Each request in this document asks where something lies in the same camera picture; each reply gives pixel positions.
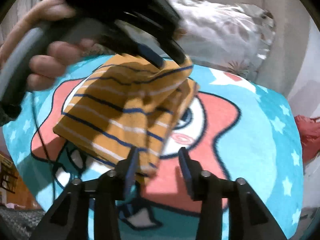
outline cartoon blanket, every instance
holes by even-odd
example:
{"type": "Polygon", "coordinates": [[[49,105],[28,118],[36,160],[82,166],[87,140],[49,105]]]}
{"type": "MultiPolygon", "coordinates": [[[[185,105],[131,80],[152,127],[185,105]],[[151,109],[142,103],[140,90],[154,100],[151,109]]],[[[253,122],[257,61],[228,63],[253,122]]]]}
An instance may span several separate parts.
{"type": "MultiPolygon", "coordinates": [[[[52,90],[36,93],[37,119],[54,164],[55,197],[71,179],[95,179],[111,168],[52,132],[74,93],[108,59],[101,56],[75,64],[52,90]]],[[[173,129],[156,178],[140,194],[133,188],[128,199],[117,203],[122,239],[195,238],[201,204],[186,193],[177,158],[180,147],[220,178],[245,178],[291,237],[301,212],[303,170],[300,137],[288,102],[272,90],[219,70],[195,65],[190,77],[199,83],[200,92],[173,129]]],[[[18,120],[3,127],[5,141],[26,185],[48,210],[51,171],[35,133],[30,95],[22,108],[18,120]]],[[[227,202],[223,205],[222,239],[227,240],[227,202]]],[[[92,239],[93,212],[89,212],[92,239]]]]}

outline striped cloth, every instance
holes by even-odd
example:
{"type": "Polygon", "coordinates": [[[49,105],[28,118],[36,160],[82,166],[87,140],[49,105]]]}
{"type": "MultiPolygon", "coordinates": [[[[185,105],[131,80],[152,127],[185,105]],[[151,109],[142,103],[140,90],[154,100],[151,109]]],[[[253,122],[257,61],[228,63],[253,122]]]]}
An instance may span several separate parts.
{"type": "Polygon", "coordinates": [[[53,131],[111,167],[136,146],[137,180],[144,183],[198,91],[188,79],[192,69],[189,58],[180,66],[167,60],[159,70],[143,58],[115,55],[77,90],[53,131]]]}

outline pillow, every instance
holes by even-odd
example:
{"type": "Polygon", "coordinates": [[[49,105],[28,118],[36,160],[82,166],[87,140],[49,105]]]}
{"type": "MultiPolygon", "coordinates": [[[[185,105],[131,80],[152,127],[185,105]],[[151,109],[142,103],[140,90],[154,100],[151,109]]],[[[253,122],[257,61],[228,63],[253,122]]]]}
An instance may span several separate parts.
{"type": "MultiPolygon", "coordinates": [[[[195,64],[255,81],[274,38],[268,11],[248,4],[223,5],[199,0],[168,0],[181,15],[175,39],[195,64]]],[[[119,23],[129,35],[167,57],[156,40],[142,30],[119,23]]]]}

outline red object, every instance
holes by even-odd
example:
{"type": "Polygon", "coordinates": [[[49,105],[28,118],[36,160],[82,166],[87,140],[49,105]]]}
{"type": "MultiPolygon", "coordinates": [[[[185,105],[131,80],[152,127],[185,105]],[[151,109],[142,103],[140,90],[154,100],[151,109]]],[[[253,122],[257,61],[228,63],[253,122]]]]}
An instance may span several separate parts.
{"type": "Polygon", "coordinates": [[[320,150],[320,116],[316,118],[308,118],[303,115],[297,115],[296,121],[300,140],[302,145],[302,161],[309,162],[316,157],[320,150]]]}

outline towel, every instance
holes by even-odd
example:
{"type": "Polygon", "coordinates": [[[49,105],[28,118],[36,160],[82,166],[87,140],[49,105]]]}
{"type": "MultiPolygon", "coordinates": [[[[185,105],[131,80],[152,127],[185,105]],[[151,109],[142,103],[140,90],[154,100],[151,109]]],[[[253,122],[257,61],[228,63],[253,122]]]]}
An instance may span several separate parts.
{"type": "Polygon", "coordinates": [[[164,144],[198,91],[193,69],[166,60],[161,70],[143,58],[115,55],[73,95],[53,132],[110,166],[136,146],[137,181],[156,174],[164,144]]]}

